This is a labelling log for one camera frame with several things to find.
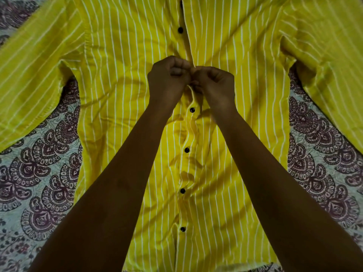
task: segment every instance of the striped fabric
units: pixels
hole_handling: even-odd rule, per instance
[[[309,96],[362,152],[362,12],[361,0],[183,0],[183,9],[180,0],[48,0],[0,49],[0,151],[51,113],[74,74],[78,200],[145,110],[152,64],[176,55],[235,75],[239,113],[284,167],[288,69],[297,61]],[[271,261],[209,106],[187,87],[164,129],[123,269],[242,271]]]

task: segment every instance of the person's left hand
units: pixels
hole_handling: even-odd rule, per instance
[[[149,105],[165,109],[168,114],[172,114],[184,88],[191,81],[190,68],[188,61],[175,56],[156,62],[147,74]]]

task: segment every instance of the forearm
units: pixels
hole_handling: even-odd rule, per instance
[[[216,120],[284,269],[362,271],[359,247],[279,164],[237,111],[219,113]]]
[[[56,228],[30,271],[120,271],[167,116],[148,107],[110,164]],[[71,250],[74,258],[56,261]]]

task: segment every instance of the patterned bedsheet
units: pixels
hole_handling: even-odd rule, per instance
[[[42,2],[0,0],[0,46]],[[303,91],[294,68],[289,76],[288,171],[363,249],[363,156]],[[26,271],[72,207],[82,162],[78,116],[73,78],[52,114],[0,153],[0,271]],[[59,259],[74,257],[70,252]],[[282,269],[270,264],[255,271]]]

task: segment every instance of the shirt sleeve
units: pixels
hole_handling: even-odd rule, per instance
[[[363,2],[290,0],[281,49],[297,61],[302,85],[323,113],[363,152]]]
[[[0,48],[0,151],[56,108],[83,50],[73,0],[47,0]]]

